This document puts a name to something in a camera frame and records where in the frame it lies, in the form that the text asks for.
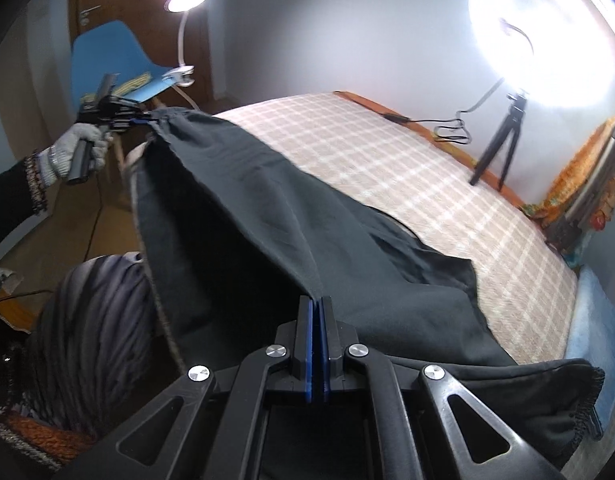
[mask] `bed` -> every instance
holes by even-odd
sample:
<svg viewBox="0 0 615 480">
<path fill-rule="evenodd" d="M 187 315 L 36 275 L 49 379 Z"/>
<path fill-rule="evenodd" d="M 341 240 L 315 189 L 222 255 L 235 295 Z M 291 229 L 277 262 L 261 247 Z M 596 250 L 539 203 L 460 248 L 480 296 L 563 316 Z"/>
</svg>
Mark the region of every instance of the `bed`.
<svg viewBox="0 0 615 480">
<path fill-rule="evenodd" d="M 516 362 L 563 358 L 575 273 L 509 195 L 482 182 L 470 186 L 471 171 L 424 131 L 413 132 L 333 93 L 276 99 L 218 117 L 239 124 L 301 170 L 394 216 L 426 244 L 472 260 L 479 306 Z M 570 480 L 594 478 L 614 446 L 615 413 L 603 439 L 586 438 L 564 474 Z"/>
</svg>

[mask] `desk lamp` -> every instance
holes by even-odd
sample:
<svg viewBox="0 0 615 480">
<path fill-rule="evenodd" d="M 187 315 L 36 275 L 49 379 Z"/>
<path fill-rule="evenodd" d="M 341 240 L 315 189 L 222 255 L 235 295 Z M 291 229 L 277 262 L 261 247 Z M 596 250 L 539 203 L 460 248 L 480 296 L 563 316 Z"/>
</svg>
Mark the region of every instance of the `desk lamp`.
<svg viewBox="0 0 615 480">
<path fill-rule="evenodd" d="M 192 65 L 186 65 L 184 60 L 184 33 L 185 23 L 190 13 L 190 9 L 198 7 L 205 0 L 167 0 L 166 10 L 170 12 L 182 12 L 181 23 L 179 24 L 179 34 L 177 39 L 178 44 L 178 60 L 179 66 L 173 68 L 169 72 L 163 74 L 163 79 L 172 78 L 175 80 L 177 86 L 190 86 L 194 83 L 194 79 L 191 78 L 194 67 Z"/>
</svg>

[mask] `white work glove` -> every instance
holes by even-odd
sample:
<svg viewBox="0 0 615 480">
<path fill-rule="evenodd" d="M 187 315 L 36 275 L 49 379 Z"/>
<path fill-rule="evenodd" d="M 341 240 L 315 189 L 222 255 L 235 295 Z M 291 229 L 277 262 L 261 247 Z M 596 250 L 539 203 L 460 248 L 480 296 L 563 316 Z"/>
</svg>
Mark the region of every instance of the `white work glove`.
<svg viewBox="0 0 615 480">
<path fill-rule="evenodd" d="M 38 155 L 43 185 L 46 188 L 50 187 L 59 177 L 68 176 L 72 157 L 80 139 L 94 142 L 90 170 L 100 170 L 105 165 L 105 153 L 111 138 L 109 133 L 103 133 L 94 124 L 76 123 L 70 126 L 57 142 Z"/>
</svg>

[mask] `black tripod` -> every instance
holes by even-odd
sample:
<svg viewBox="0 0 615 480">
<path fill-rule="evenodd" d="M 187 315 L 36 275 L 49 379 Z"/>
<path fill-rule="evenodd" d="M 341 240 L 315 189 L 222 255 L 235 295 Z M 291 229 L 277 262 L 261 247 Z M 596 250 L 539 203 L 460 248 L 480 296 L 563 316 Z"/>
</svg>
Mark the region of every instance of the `black tripod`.
<svg viewBox="0 0 615 480">
<path fill-rule="evenodd" d="M 507 117 L 503 120 L 501 126 L 499 126 L 499 129 L 494 134 L 494 138 L 490 141 L 490 144 L 488 144 L 485 152 L 476 163 L 474 174 L 469 181 L 470 186 L 474 186 L 478 182 L 478 179 L 481 178 L 481 175 L 490 165 L 492 159 L 503 146 L 505 139 L 507 139 L 508 135 L 511 133 L 512 138 L 510 150 L 508 150 L 508 154 L 505 158 L 505 165 L 503 166 L 503 173 L 499 179 L 498 189 L 499 191 L 503 189 L 503 183 L 505 182 L 505 177 L 510 169 L 511 160 L 514 156 L 514 151 L 516 150 L 516 144 L 519 142 L 519 137 L 521 137 L 521 123 L 523 123 L 525 106 L 527 105 L 527 97 L 523 93 L 508 95 L 508 98 L 511 99 L 510 111 L 508 112 Z"/>
</svg>

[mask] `black sleeve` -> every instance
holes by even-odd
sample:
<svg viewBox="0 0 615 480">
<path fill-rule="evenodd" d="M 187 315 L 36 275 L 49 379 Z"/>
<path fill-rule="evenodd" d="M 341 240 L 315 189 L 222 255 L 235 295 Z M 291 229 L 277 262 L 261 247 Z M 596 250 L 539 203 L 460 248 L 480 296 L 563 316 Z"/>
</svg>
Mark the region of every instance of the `black sleeve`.
<svg viewBox="0 0 615 480">
<path fill-rule="evenodd" d="M 0 174 L 0 243 L 33 214 L 32 195 L 22 160 Z"/>
</svg>

